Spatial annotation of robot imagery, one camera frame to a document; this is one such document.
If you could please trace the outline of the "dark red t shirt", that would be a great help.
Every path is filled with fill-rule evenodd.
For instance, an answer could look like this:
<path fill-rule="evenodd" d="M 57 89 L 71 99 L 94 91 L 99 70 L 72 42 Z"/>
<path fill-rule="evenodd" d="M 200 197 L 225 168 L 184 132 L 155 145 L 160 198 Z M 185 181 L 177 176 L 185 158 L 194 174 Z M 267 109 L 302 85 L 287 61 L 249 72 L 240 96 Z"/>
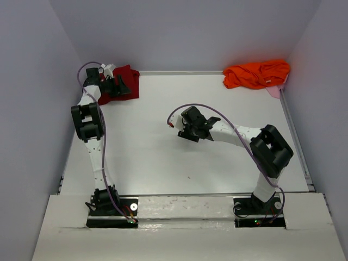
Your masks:
<path fill-rule="evenodd" d="M 113 101 L 128 101 L 139 98 L 139 71 L 132 69 L 130 65 L 126 65 L 122 67 L 116 67 L 116 69 L 113 71 L 113 74 L 115 81 L 116 76 L 120 74 L 123 81 L 131 89 L 132 93 L 116 97 L 110 97 L 107 94 L 101 94 L 101 97 L 98 99 L 99 105 L 105 105 Z M 107 79 L 103 74 L 100 74 L 100 76 L 102 80 Z"/>

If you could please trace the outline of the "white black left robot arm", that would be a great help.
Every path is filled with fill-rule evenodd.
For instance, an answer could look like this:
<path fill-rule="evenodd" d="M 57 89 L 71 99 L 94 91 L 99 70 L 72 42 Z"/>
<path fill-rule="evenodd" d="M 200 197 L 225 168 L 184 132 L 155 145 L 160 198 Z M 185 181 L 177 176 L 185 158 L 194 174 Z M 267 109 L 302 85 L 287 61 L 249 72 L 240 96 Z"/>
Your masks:
<path fill-rule="evenodd" d="M 101 64 L 99 67 L 86 69 L 86 80 L 79 83 L 82 96 L 77 105 L 71 107 L 71 115 L 79 140 L 88 150 L 95 191 L 93 200 L 86 205 L 93 211 L 113 207 L 121 211 L 119 194 L 113 180 L 109 177 L 105 162 L 106 126 L 99 98 L 103 94 L 117 97 L 130 94 L 120 75 L 114 76 L 115 65 Z"/>

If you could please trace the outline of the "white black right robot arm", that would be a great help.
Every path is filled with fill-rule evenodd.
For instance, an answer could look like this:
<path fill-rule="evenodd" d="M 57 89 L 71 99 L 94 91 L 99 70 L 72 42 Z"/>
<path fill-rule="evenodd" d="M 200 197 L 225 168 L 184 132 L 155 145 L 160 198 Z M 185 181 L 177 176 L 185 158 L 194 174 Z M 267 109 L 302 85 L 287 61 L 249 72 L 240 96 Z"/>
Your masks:
<path fill-rule="evenodd" d="M 194 142 L 201 139 L 225 142 L 244 148 L 260 171 L 250 197 L 250 208 L 262 211 L 271 204 L 278 188 L 279 177 L 294 155 L 290 145 L 275 126 L 238 126 L 222 115 L 206 118 L 196 106 L 190 106 L 180 114 L 172 113 L 167 124 L 178 130 L 180 138 Z"/>

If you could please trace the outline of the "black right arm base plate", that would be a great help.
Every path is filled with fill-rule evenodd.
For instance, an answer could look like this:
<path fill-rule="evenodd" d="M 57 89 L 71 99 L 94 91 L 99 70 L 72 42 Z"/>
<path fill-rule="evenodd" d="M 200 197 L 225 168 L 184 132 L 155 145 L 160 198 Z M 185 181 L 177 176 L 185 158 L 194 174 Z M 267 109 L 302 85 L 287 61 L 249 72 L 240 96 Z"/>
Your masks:
<path fill-rule="evenodd" d="M 236 228 L 286 227 L 282 202 L 278 196 L 271 200 L 269 207 L 262 210 L 255 210 L 250 203 L 248 197 L 233 199 L 232 211 Z"/>

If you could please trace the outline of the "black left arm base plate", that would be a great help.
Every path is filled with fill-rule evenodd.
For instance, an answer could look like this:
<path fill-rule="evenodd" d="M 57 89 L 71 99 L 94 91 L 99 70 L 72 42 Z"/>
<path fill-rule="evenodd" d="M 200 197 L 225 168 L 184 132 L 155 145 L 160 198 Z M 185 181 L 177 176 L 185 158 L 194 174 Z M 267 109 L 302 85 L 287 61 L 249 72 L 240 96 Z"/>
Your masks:
<path fill-rule="evenodd" d="M 94 204 L 85 202 L 88 207 L 86 226 L 88 228 L 138 228 L 138 197 L 121 197 L 119 213 L 112 204 L 104 208 L 96 208 Z"/>

